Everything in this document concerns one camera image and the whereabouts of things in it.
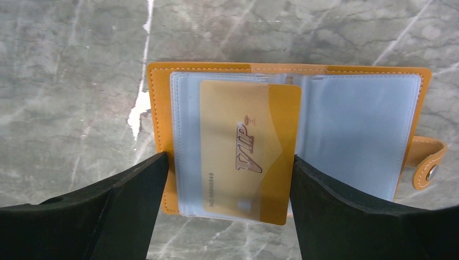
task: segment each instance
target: card holder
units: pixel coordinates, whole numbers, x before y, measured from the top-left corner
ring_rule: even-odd
[[[148,68],[155,140],[158,151],[167,151],[172,162],[179,158],[174,156],[177,145],[173,131],[178,115],[171,109],[177,98],[170,88],[174,73],[182,77],[187,73],[193,78],[191,82],[197,77],[247,77],[268,84],[300,86],[296,153],[326,174],[376,197],[394,197],[406,165],[417,167],[414,187],[425,188],[431,182],[426,178],[428,171],[440,164],[446,152],[441,141],[414,136],[430,79],[430,71],[424,68],[157,62]],[[188,206],[192,204],[179,202],[183,196],[176,181],[181,185],[181,176],[175,165],[169,172],[163,211],[200,216],[202,212]]]

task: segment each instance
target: gray marble floor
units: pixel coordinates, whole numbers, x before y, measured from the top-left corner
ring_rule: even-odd
[[[159,60],[424,66],[417,134],[449,145],[399,202],[459,203],[457,0],[2,0],[0,206],[40,203],[155,153],[145,65]],[[158,216],[148,259],[300,259],[282,227]]]

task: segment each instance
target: card slot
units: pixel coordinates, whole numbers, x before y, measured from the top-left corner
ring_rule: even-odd
[[[304,76],[297,154],[320,171],[393,200],[421,79]]]

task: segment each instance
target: metal snap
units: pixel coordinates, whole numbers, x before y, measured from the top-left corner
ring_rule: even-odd
[[[425,179],[427,181],[431,181],[434,178],[434,176],[437,174],[437,172],[438,172],[438,165],[434,165],[430,169],[429,173],[427,173],[427,176],[425,177]]]

